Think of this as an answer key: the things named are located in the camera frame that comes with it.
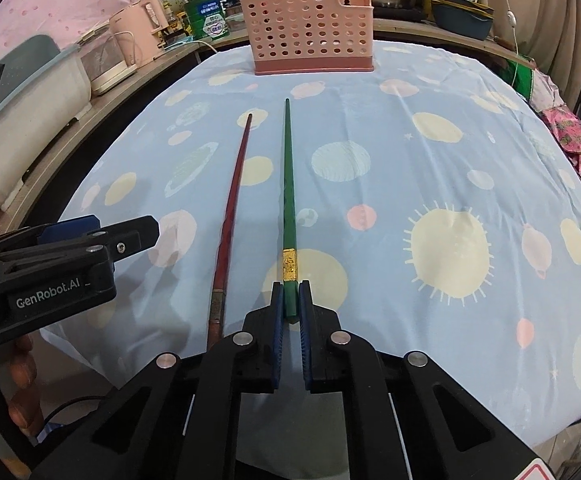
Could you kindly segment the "maroon spiral chopstick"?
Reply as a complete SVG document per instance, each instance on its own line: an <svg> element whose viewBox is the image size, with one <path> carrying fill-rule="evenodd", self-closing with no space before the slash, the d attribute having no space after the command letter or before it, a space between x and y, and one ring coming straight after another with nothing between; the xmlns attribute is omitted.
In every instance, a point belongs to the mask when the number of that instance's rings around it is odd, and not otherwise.
<svg viewBox="0 0 581 480"><path fill-rule="evenodd" d="M248 114L242 140L240 140L240 149L237 153L230 189L228 190L228 199L226 200L225 205L220 243L217 252L216 269L214 269L210 295L206 344L206 348L208 350L217 344L217 342L223 337L225 300L226 291L228 290L228 271L230 271L235 215L238 201L238 192L240 192L240 179L242 179L243 165L250 135L251 122L252 115Z"/></svg>

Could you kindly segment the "green chopstick gold band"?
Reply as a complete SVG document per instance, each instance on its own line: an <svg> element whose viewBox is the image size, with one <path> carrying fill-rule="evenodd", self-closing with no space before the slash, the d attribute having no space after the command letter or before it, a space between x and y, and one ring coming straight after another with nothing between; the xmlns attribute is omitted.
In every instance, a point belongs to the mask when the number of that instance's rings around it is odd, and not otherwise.
<svg viewBox="0 0 581 480"><path fill-rule="evenodd" d="M282 278L285 318L289 324L298 322L297 313L297 234L294 190L291 102L285 100L284 110L284 188L283 188L283 250Z"/></svg>

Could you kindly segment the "white storage box teal lid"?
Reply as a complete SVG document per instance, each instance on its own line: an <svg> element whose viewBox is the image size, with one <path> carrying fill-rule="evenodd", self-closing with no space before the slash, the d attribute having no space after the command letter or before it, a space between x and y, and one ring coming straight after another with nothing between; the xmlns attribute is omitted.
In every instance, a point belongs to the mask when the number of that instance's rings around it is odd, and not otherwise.
<svg viewBox="0 0 581 480"><path fill-rule="evenodd" d="M28 38L0 59L0 207L40 154L91 108L80 47L59 49L48 35Z"/></svg>

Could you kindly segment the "light blue patterned tablecloth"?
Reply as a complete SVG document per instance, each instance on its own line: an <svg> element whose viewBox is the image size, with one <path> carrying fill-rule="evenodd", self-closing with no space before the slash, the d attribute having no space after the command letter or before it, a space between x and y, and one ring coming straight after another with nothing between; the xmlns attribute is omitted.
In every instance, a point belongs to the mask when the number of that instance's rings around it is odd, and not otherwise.
<svg viewBox="0 0 581 480"><path fill-rule="evenodd" d="M149 214L157 244L116 268L110 304L46 328L123 384L155 354L205 349L236 159L244 159L225 327L281 278L283 138L293 138L298 275L341 324L421 350L529 444L581 417L581 180L483 64L374 46L370 73L258 76L248 48L156 96L65 209Z"/></svg>

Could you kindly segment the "pink electric kettle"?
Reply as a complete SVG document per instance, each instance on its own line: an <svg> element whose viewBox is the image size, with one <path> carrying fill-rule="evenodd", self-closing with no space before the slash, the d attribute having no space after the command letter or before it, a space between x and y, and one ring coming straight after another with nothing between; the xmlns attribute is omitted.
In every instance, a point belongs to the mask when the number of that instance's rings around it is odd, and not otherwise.
<svg viewBox="0 0 581 480"><path fill-rule="evenodd" d="M128 65L141 68L164 54L160 34L168 22L161 0L138 0L114 14L108 24Z"/></svg>

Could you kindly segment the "green labelled box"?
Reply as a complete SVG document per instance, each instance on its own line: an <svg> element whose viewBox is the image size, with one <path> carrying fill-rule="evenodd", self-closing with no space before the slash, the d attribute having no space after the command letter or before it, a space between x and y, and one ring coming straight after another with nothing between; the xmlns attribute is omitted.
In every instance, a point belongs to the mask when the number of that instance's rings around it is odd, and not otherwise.
<svg viewBox="0 0 581 480"><path fill-rule="evenodd" d="M195 40L216 40L230 33L221 0L191 0L184 11Z"/></svg>

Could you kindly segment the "pink perforated utensil basket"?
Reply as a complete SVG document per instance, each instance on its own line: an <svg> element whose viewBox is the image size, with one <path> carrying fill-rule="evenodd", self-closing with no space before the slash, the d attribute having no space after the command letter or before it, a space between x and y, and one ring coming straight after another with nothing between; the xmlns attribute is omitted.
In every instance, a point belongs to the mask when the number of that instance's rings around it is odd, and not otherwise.
<svg viewBox="0 0 581 480"><path fill-rule="evenodd" d="M258 76L371 72L371 0L240 0Z"/></svg>

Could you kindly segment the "pink floral cloth heap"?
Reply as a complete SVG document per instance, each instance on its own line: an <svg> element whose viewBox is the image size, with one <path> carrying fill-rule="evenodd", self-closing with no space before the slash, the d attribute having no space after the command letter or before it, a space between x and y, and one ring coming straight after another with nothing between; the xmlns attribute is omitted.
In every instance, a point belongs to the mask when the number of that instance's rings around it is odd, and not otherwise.
<svg viewBox="0 0 581 480"><path fill-rule="evenodd" d="M530 107L539 115L581 180L581 120L571 111L553 80L531 71Z"/></svg>

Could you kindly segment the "blue and yellow stacked bowls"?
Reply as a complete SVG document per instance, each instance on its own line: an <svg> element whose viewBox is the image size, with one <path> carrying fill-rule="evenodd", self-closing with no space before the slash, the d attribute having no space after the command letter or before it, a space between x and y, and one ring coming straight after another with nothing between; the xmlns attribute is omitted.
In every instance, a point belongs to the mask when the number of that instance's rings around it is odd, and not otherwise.
<svg viewBox="0 0 581 480"><path fill-rule="evenodd" d="M485 40L491 31L493 9L473 0L428 0L439 28L476 40Z"/></svg>

